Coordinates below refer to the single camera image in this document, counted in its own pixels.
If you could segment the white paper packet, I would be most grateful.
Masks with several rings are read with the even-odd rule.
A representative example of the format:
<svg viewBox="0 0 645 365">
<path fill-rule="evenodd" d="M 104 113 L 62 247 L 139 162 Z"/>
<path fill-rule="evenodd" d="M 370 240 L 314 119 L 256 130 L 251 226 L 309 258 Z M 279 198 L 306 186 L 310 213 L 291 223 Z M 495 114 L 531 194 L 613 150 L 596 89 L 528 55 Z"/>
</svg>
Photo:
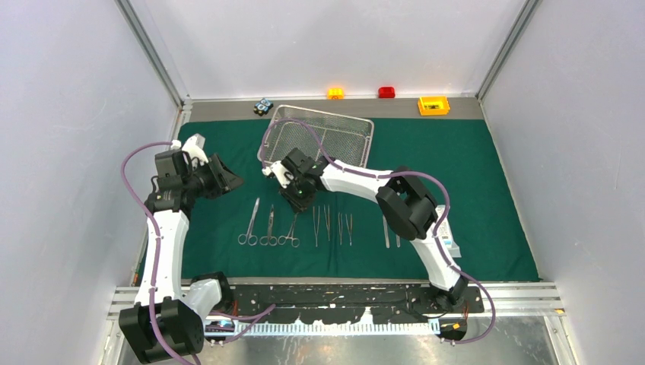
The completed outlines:
<svg viewBox="0 0 645 365">
<path fill-rule="evenodd" d="M 450 226 L 450 222 L 448 220 L 448 217 L 446 217 L 440 224 L 438 230 L 437 230 L 438 236 L 441 240 L 441 242 L 444 244 L 446 247 L 448 253 L 450 254 L 451 257 L 453 258 L 461 258 L 462 254 L 460 251 L 460 248 L 456 241 L 453 238 L 453 232 Z"/>
</svg>

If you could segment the green surgical cloth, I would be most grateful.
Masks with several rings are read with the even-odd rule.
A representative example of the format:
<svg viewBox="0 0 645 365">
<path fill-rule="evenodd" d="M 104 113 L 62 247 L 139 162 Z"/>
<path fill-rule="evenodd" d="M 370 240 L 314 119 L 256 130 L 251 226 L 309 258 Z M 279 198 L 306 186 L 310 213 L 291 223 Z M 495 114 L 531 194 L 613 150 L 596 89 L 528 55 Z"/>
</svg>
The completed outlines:
<svg viewBox="0 0 645 365">
<path fill-rule="evenodd" d="M 538 281 L 539 273 L 516 212 L 507 180 L 485 122 L 477 119 L 375 119 L 367 165 L 375 170 L 407 166 L 438 179 L 428 188 L 439 203 L 449 202 L 448 220 L 462 257 L 460 268 L 480 281 Z M 300 246 L 238 243 L 260 198 L 253 233 L 266 235 L 270 207 L 273 234 L 290 228 L 294 213 L 278 193 L 278 183 L 261 173 L 257 157 L 265 119 L 191 122 L 180 138 L 200 134 L 205 150 L 217 153 L 244 184 L 215 200 L 201 199 L 192 209 L 183 247 L 182 278 L 220 271 L 230 278 L 324 277 L 427 279 L 413 246 L 389 232 L 385 247 L 382 214 L 368 200 L 343 193 L 319 193 L 314 205 L 331 207 L 331 241 L 320 215 L 315 247 L 313 215 L 299 214 L 295 236 Z M 338 244 L 337 214 L 343 213 L 343 244 Z M 345 215 L 353 217 L 353 244 Z"/>
</svg>

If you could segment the steel scissors blade pair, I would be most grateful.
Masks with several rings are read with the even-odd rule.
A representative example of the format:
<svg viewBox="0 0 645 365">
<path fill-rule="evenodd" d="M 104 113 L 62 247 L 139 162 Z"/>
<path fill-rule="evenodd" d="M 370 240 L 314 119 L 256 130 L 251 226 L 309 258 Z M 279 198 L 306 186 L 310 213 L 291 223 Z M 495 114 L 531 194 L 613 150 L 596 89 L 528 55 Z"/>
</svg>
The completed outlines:
<svg viewBox="0 0 645 365">
<path fill-rule="evenodd" d="M 277 246 L 278 245 L 278 238 L 273 234 L 274 222 L 275 222 L 275 208 L 274 208 L 274 205 L 272 205 L 270 207 L 269 214 L 268 214 L 268 223 L 267 223 L 266 235 L 262 236 L 259 239 L 259 244 L 261 246 Z"/>
</svg>

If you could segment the surgical forceps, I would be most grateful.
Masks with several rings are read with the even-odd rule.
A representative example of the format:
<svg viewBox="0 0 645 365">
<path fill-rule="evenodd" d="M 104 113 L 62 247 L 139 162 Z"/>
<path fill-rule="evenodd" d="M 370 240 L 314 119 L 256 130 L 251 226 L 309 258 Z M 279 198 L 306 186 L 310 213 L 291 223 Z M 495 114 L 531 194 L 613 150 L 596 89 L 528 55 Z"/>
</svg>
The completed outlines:
<svg viewBox="0 0 645 365">
<path fill-rule="evenodd" d="M 292 219 L 289 231 L 285 235 L 282 235 L 278 238 L 278 245 L 283 246 L 289 243 L 293 248 L 300 246 L 300 239 L 295 236 L 297 217 L 298 214 L 295 214 Z"/>
</svg>

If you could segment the metal mesh tray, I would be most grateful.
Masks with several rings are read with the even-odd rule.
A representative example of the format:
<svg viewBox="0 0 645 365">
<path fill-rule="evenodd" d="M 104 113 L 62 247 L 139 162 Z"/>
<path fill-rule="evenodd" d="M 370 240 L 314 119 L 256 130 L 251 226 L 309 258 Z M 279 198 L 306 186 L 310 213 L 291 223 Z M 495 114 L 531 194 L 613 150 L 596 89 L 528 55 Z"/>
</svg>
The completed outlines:
<svg viewBox="0 0 645 365">
<path fill-rule="evenodd" d="M 262 174 L 270 175 L 268 167 L 283 160 L 294 148 L 314 160 L 321 158 L 325 151 L 344 163 L 365 168 L 373 131 L 374 124 L 369 119 L 280 105 L 257 154 Z"/>
</svg>

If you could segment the surgical scissors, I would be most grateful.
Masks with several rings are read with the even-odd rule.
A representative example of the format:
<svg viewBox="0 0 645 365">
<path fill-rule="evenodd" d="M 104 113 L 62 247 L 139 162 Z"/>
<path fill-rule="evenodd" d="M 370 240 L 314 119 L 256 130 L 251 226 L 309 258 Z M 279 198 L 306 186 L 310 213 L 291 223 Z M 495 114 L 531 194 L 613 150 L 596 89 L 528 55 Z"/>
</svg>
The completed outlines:
<svg viewBox="0 0 645 365">
<path fill-rule="evenodd" d="M 247 226 L 246 232 L 241 233 L 238 236 L 238 243 L 241 246 L 243 246 L 243 245 L 254 246 L 259 241 L 259 238 L 257 237 L 257 235 L 255 235 L 253 233 L 254 224 L 256 222 L 256 216 L 257 216 L 258 210 L 259 210 L 259 203 L 260 203 L 260 198 L 257 198 L 256 201 L 255 201 L 255 204 L 253 206 L 253 211 L 252 211 L 251 217 L 249 219 L 249 224 Z"/>
</svg>

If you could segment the thin steel tweezers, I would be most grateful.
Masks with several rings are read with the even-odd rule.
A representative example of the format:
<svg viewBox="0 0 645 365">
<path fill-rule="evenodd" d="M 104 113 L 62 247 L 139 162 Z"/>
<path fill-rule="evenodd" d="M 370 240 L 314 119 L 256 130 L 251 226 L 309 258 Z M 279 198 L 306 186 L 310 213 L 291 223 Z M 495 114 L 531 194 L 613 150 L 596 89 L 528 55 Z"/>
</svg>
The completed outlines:
<svg viewBox="0 0 645 365">
<path fill-rule="evenodd" d="M 345 224 L 348 231 L 348 242 L 351 246 L 353 244 L 352 233 L 353 233 L 353 217 L 351 214 L 345 215 Z"/>
</svg>

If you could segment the steel spatula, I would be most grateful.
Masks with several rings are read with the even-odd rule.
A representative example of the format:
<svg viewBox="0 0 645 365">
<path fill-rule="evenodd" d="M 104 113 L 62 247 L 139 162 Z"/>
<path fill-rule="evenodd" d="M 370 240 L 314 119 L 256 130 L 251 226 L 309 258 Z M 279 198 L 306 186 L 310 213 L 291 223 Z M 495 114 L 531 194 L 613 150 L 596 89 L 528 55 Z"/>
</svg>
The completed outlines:
<svg viewBox="0 0 645 365">
<path fill-rule="evenodd" d="M 331 241 L 331 225 L 332 225 L 332 219 L 331 219 L 331 207 L 329 205 L 325 205 L 323 207 L 324 209 L 324 215 L 326 219 L 326 232 L 327 232 L 327 238 L 328 241 Z"/>
</svg>

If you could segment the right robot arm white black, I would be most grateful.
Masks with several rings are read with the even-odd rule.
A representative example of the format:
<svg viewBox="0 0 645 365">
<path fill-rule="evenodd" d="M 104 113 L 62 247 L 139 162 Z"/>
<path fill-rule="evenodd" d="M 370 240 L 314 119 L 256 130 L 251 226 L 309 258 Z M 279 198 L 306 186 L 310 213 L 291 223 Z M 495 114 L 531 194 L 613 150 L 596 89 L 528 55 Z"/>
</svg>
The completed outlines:
<svg viewBox="0 0 645 365">
<path fill-rule="evenodd" d="M 409 241 L 423 262 L 437 307 L 449 313 L 464 303 L 469 280 L 439 234 L 448 211 L 437 212 L 437 200 L 421 181 L 423 173 L 405 166 L 370 170 L 328 155 L 314 160 L 298 148 L 262 173 L 277 179 L 280 194 L 296 213 L 307 210 L 317 192 L 346 193 L 378 204 L 387 226 Z"/>
</svg>

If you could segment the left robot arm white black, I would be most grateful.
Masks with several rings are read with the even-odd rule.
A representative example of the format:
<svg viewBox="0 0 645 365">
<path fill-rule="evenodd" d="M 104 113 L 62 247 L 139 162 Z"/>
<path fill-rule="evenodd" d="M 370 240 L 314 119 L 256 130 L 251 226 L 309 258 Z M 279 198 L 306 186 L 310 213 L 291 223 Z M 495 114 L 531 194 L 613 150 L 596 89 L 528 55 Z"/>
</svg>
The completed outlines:
<svg viewBox="0 0 645 365">
<path fill-rule="evenodd" d="M 183 292 L 181 266 L 196 201 L 243 184 L 217 154 L 207 157 L 198 148 L 161 152 L 155 165 L 153 191 L 140 204 L 148 224 L 145 270 L 133 305 L 119 313 L 119 327 L 142 364 L 196 356 L 204 346 L 206 317 L 232 308 L 234 296 L 222 272 L 193 278 Z"/>
</svg>

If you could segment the long steel forceps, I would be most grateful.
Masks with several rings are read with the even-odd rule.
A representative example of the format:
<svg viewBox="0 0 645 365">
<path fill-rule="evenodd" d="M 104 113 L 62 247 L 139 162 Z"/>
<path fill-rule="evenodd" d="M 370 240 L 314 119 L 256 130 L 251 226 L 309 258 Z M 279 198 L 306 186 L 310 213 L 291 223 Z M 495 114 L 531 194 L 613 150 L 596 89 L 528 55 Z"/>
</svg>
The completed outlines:
<svg viewBox="0 0 645 365">
<path fill-rule="evenodd" d="M 313 233 L 314 233 L 314 242 L 315 247 L 319 246 L 319 228 L 320 228 L 320 209 L 317 206 L 313 207 Z"/>
</svg>

